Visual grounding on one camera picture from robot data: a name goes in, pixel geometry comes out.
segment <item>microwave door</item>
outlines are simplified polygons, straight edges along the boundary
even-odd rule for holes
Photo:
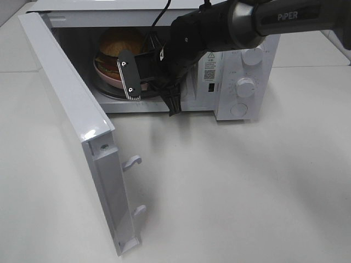
[[[19,16],[64,136],[89,166],[118,255],[139,244],[112,131],[115,127],[38,13]],[[140,161],[134,158],[127,165]]]

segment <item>white tabletop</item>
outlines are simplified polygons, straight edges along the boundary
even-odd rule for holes
[[[0,262],[349,263],[351,68],[339,57],[296,66],[278,52],[255,123],[110,115],[121,159],[143,157],[125,173],[130,205],[149,208],[143,245],[117,258],[88,168],[71,158],[79,149],[61,135],[29,47],[5,41],[23,37],[8,23],[0,28]],[[298,50],[303,38],[287,44]],[[328,48],[320,56],[338,54]],[[10,52],[22,65],[7,69]]]
[[[315,31],[282,35],[273,67],[348,66],[349,64],[349,59],[320,31]]]

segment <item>hamburger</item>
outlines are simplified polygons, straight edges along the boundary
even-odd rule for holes
[[[112,27],[99,40],[99,53],[95,64],[99,71],[110,78],[121,80],[117,67],[119,53],[127,49],[137,55],[143,45],[143,35],[134,27]]]

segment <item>robotic arm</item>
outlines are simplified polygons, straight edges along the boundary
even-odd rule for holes
[[[351,49],[351,0],[205,1],[199,10],[172,22],[165,45],[137,56],[123,50],[117,65],[128,99],[139,100],[140,84],[148,82],[171,116],[182,110],[181,80],[206,52],[250,49],[267,35],[325,29],[334,30]]]

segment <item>white microwave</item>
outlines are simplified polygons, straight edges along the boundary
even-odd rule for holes
[[[202,0],[174,1],[156,30],[162,33],[178,16]],[[123,171],[139,156],[122,163],[106,113],[168,111],[160,98],[127,101],[102,92],[107,85],[93,68],[98,38],[109,27],[137,27],[145,32],[163,1],[39,0],[19,16],[50,98],[69,140],[79,141],[118,255],[140,243],[140,215],[130,211]],[[207,53],[182,84],[183,111],[213,111],[217,120],[257,119],[273,65],[279,36],[257,48]]]

